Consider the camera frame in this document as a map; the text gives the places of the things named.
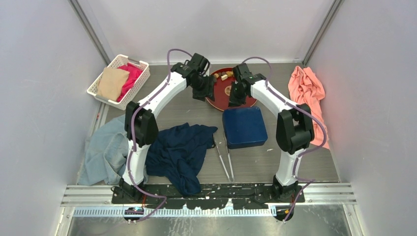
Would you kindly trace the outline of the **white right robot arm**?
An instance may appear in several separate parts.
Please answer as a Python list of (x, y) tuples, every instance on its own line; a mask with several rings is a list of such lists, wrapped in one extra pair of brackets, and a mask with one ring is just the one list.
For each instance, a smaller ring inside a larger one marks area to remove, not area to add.
[(279, 202), (298, 192), (300, 159), (315, 138), (310, 107), (296, 104), (276, 90), (260, 73), (253, 74), (247, 64), (232, 69), (229, 107), (237, 107), (252, 97), (263, 103), (277, 118), (276, 141), (281, 149), (278, 171), (273, 177), (272, 194)]

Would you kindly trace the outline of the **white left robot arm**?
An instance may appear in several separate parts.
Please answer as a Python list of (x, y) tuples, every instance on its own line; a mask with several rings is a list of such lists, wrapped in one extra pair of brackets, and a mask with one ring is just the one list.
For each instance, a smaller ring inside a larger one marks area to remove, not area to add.
[(201, 192), (198, 174), (206, 152), (214, 146), (215, 126), (184, 123), (159, 130), (156, 119), (162, 109), (186, 88), (192, 97), (213, 98), (214, 78), (206, 74), (209, 60), (195, 53), (170, 67), (166, 79), (147, 97), (130, 102), (125, 113), (125, 130), (132, 144), (119, 189), (132, 203), (144, 195), (145, 175), (166, 177), (183, 196)]

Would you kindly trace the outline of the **blue tin lid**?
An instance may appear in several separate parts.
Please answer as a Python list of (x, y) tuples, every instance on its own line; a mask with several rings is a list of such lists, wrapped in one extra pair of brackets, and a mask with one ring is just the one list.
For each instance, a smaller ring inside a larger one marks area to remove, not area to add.
[(263, 115), (257, 106), (227, 109), (222, 122), (229, 149), (258, 147), (268, 140)]

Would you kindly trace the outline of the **red round tray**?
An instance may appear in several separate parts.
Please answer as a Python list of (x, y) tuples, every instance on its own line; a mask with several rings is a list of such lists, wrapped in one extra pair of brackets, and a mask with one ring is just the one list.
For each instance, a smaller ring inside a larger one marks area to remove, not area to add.
[(214, 100), (206, 98), (206, 101), (214, 108), (224, 111), (229, 109), (229, 97), (232, 83), (235, 81), (232, 68), (226, 67), (211, 72), (217, 79), (214, 84)]

